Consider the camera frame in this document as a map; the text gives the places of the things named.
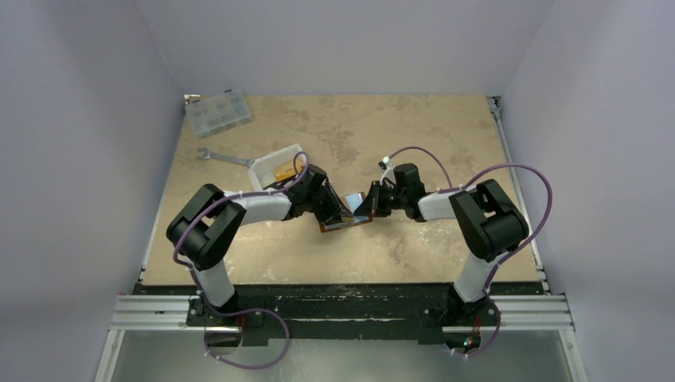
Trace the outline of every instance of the gray wall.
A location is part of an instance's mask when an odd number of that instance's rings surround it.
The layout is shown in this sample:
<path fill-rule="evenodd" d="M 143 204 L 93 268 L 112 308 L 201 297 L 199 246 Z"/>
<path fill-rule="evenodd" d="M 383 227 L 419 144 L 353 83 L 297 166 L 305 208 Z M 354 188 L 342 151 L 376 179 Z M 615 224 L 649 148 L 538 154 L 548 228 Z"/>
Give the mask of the gray wall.
<path fill-rule="evenodd" d="M 132 0 L 0 2 L 0 89 L 0 379 L 92 380 L 182 96 Z"/>
<path fill-rule="evenodd" d="M 501 94 L 552 0 L 139 0 L 185 93 Z"/>
<path fill-rule="evenodd" d="M 554 187 L 541 257 L 593 381 L 675 375 L 674 14 L 557 0 L 504 94 L 514 160 Z M 543 188 L 524 178 L 540 216 Z"/>

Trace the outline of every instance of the wooden table surface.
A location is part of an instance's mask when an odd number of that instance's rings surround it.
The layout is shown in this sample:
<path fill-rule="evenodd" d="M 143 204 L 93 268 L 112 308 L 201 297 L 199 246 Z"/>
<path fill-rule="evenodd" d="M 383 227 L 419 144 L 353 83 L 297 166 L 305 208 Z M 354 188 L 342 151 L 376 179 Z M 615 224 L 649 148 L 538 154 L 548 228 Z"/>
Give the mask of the wooden table surface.
<path fill-rule="evenodd" d="M 370 182 L 380 178 L 377 163 L 404 146 L 422 146 L 436 154 L 455 185 L 505 161 L 482 95 L 267 95 L 246 100 L 253 114 L 248 124 L 203 139 L 188 123 L 183 126 L 143 284 L 193 282 L 172 261 L 173 246 L 165 232 L 200 186 L 252 190 L 245 167 L 197 160 L 199 146 L 258 158 L 299 143 L 340 195 L 367 193 Z M 427 190 L 447 187 L 439 167 L 424 153 L 406 151 L 393 162 L 415 163 Z M 508 171 L 488 177 L 516 200 Z M 372 223 L 321 233 L 314 216 L 305 214 L 241 227 L 226 266 L 233 283 L 451 282 L 459 276 L 467 251 L 453 220 L 416 223 L 395 211 Z M 508 261 L 496 280 L 537 280 L 531 250 Z"/>

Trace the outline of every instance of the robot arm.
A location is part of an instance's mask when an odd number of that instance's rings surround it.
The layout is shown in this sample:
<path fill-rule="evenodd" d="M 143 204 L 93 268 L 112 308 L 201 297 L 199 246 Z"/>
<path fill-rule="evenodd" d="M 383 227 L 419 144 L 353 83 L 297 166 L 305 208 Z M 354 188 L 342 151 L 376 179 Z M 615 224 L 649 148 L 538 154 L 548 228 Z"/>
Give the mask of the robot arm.
<path fill-rule="evenodd" d="M 281 189 L 285 181 L 272 185 Z M 174 244 L 185 233 L 197 216 L 214 202 L 238 193 L 222 191 L 215 185 L 203 185 L 169 224 L 166 237 Z M 233 198 L 206 217 L 211 225 L 197 223 L 188 233 L 180 253 L 185 255 L 195 270 L 209 301 L 216 307 L 223 306 L 234 294 L 224 266 L 224 257 L 239 226 L 266 220 L 289 220 L 312 212 L 319 222 L 335 224 L 353 217 L 340 201 L 328 182 L 326 172 L 309 165 L 306 175 L 294 186 L 277 194 Z"/>
<path fill-rule="evenodd" d="M 372 182 L 368 196 L 354 214 L 384 217 L 392 210 L 403 209 L 408 218 L 418 222 L 456 219 L 470 252 L 449 291 L 448 307 L 455 316 L 463 315 L 468 306 L 484 299 L 497 262 L 527 238 L 527 222 L 495 180 L 466 189 L 427 193 L 417 166 L 407 163 L 393 167 L 386 159 L 380 163 L 383 177 Z M 390 174 L 395 182 L 389 179 Z"/>

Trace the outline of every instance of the white plastic container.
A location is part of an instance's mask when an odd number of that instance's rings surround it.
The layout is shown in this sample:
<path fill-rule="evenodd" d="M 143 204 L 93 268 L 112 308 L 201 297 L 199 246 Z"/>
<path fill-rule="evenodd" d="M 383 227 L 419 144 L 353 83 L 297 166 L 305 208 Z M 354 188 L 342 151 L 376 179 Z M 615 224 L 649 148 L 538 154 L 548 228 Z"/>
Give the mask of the white plastic container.
<path fill-rule="evenodd" d="M 255 191 L 263 191 L 263 187 L 275 183 L 276 178 L 274 170 L 292 161 L 293 157 L 300 151 L 302 151 L 302 148 L 298 143 L 295 143 L 293 146 L 288 146 L 256 159 L 251 165 L 251 168 L 248 169 L 248 179 L 251 180 L 253 189 Z M 298 158 L 298 163 L 304 165 L 305 158 Z"/>
<path fill-rule="evenodd" d="M 251 120 L 251 111 L 241 90 L 231 90 L 185 105 L 192 132 L 208 137 Z"/>

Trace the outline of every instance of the wrench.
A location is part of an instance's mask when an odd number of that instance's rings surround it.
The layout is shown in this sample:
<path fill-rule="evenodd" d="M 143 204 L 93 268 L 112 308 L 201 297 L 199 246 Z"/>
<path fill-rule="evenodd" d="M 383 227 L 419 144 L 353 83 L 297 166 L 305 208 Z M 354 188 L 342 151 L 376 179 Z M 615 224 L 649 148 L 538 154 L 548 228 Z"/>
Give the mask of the wrench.
<path fill-rule="evenodd" d="M 229 155 L 214 153 L 213 151 L 207 149 L 206 147 L 199 147 L 197 148 L 197 151 L 201 152 L 201 155 L 198 155 L 197 159 L 200 159 L 202 161 L 205 161 L 206 159 L 218 159 L 219 161 L 235 163 L 237 165 L 247 166 L 248 168 L 251 168 L 253 162 L 256 161 L 255 159 L 242 159 L 232 157 Z"/>

